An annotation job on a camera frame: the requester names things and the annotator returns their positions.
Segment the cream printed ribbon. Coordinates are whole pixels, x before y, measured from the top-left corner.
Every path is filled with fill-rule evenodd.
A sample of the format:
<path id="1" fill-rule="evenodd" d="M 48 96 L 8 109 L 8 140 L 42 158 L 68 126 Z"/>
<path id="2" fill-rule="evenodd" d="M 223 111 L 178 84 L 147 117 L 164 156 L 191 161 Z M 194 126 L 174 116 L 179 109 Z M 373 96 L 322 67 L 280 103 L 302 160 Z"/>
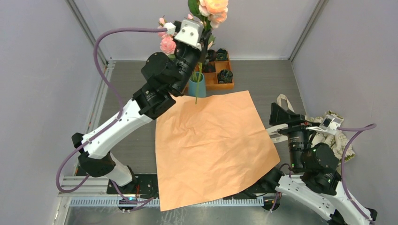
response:
<path id="1" fill-rule="evenodd" d="M 271 141 L 273 143 L 284 142 L 288 140 L 288 132 L 292 128 L 304 125 L 305 116 L 296 114 L 286 95 L 280 94 L 276 98 L 276 103 L 271 104 L 271 115 L 269 118 L 270 128 L 267 128 Z"/>

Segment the green and peach wrapping paper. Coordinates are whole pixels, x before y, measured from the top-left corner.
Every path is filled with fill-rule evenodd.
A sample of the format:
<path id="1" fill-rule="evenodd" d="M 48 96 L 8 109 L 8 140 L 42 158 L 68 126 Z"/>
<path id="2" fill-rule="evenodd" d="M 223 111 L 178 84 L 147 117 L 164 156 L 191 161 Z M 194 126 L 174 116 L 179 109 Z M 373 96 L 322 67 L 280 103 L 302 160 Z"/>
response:
<path id="1" fill-rule="evenodd" d="M 280 162 L 247 90 L 177 97 L 156 120 L 155 156 L 161 211 L 239 193 Z"/>

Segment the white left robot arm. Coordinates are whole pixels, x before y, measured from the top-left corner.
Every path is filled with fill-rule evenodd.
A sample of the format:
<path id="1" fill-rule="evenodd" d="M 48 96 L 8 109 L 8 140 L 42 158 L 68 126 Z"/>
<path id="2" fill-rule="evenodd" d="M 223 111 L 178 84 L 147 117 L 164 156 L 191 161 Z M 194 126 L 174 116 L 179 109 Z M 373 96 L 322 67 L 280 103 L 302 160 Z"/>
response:
<path id="1" fill-rule="evenodd" d="M 163 52 L 153 53 L 141 69 L 146 83 L 119 112 L 87 134 L 76 133 L 72 139 L 79 152 L 78 161 L 91 177 L 107 177 L 125 193 L 135 191 L 137 181 L 130 167 L 120 163 L 111 149 L 141 126 L 164 114 L 176 103 L 196 66 L 206 58 L 212 32 L 197 21 L 184 19 L 166 23 L 148 33 L 166 32 L 176 45 L 175 57 Z"/>

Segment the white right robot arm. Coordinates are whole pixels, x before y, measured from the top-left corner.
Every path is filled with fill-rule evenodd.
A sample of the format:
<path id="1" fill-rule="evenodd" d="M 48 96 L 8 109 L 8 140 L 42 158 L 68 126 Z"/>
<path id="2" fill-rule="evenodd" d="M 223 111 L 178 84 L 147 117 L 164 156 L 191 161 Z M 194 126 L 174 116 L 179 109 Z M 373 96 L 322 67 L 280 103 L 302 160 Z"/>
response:
<path id="1" fill-rule="evenodd" d="M 341 119 L 326 115 L 322 122 L 310 122 L 304 115 L 271 104 L 269 124 L 287 138 L 290 171 L 299 173 L 301 187 L 278 168 L 272 168 L 259 183 L 268 193 L 286 194 L 312 209 L 330 225 L 372 225 L 377 211 L 361 205 L 350 193 L 337 168 L 343 166 L 325 143 L 312 145 L 316 133 L 335 134 L 341 129 Z"/>

